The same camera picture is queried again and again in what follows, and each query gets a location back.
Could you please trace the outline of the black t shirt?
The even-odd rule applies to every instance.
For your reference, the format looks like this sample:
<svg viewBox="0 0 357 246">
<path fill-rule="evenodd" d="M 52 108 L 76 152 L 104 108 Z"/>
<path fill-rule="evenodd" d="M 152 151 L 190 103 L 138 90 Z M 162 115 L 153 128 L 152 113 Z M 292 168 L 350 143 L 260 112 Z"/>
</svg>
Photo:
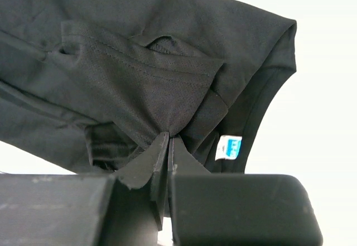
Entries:
<svg viewBox="0 0 357 246">
<path fill-rule="evenodd" d="M 296 30 L 235 0 L 1 0 L 1 141 L 105 172 L 167 132 L 243 172 Z"/>
</svg>

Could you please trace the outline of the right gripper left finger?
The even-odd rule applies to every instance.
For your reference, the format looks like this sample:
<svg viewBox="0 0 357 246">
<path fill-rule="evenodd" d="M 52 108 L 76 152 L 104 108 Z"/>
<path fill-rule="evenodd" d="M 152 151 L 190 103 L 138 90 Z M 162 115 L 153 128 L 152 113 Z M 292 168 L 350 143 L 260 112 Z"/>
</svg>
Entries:
<svg viewBox="0 0 357 246">
<path fill-rule="evenodd" d="M 169 139 L 112 174 L 1 176 L 1 244 L 156 245 Z"/>
</svg>

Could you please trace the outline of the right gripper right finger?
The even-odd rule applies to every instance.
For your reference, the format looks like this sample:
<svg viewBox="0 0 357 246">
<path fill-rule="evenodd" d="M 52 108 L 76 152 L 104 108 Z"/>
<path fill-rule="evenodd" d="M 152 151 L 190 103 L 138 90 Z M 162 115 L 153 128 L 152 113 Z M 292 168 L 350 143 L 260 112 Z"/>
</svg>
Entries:
<svg viewBox="0 0 357 246">
<path fill-rule="evenodd" d="M 322 245 L 306 189 L 290 175 L 211 173 L 170 140 L 169 201 L 176 245 Z"/>
</svg>

